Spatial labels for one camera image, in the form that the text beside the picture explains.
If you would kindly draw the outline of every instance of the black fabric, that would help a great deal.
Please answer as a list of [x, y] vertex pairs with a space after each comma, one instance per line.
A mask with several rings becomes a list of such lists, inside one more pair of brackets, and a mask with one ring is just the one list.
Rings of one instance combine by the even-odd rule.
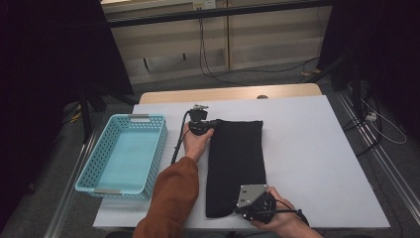
[[241, 185], [266, 184], [262, 147], [263, 121], [222, 121], [210, 141], [206, 216], [230, 215]]

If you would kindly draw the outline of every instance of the blue plastic basket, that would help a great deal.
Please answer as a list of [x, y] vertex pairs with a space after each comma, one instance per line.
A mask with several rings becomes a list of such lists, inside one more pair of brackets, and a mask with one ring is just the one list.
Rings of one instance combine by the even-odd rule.
[[166, 136], [163, 115], [113, 115], [75, 189], [99, 197], [149, 199]]

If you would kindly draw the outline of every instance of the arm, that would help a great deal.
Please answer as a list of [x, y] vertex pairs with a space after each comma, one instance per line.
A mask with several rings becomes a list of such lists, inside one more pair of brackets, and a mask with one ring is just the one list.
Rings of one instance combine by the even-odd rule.
[[198, 197], [197, 164], [206, 148], [207, 134], [195, 136], [188, 132], [183, 143], [185, 157], [166, 168], [157, 176], [151, 207], [146, 217], [139, 222], [133, 237], [182, 237], [182, 225]]
[[[285, 203], [290, 208], [294, 206], [278, 194], [274, 187], [268, 189], [269, 193], [275, 199]], [[277, 202], [277, 209], [287, 209], [287, 207], [280, 202]], [[307, 226], [296, 214], [292, 213], [277, 213], [269, 224], [264, 224], [259, 221], [251, 221], [251, 224], [256, 226], [259, 230], [272, 231], [283, 238], [319, 238], [322, 237], [316, 231]]]

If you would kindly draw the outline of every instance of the hand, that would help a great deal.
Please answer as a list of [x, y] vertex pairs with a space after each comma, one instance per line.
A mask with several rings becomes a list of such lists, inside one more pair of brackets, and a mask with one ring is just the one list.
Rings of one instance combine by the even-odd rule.
[[185, 157], [189, 157], [197, 163], [206, 149], [207, 140], [213, 136], [214, 129], [210, 128], [206, 134], [196, 136], [189, 131], [188, 123], [185, 123], [183, 133], [185, 135], [183, 139]]
[[[281, 197], [274, 187], [271, 186], [267, 192], [271, 193], [276, 200], [279, 200], [291, 209], [294, 209], [293, 204]], [[289, 209], [289, 207], [281, 202], [277, 202], [277, 209]], [[251, 221], [251, 224], [256, 226], [259, 230], [272, 231], [280, 237], [321, 237], [294, 213], [276, 213], [269, 224], [264, 224], [255, 220]]]

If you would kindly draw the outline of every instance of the orange sleeve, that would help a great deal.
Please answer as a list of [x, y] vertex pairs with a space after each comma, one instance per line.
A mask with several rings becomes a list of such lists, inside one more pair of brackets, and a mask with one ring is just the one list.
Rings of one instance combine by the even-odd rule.
[[133, 237], [182, 237], [182, 225], [197, 197], [198, 167], [184, 157], [157, 176], [151, 207]]

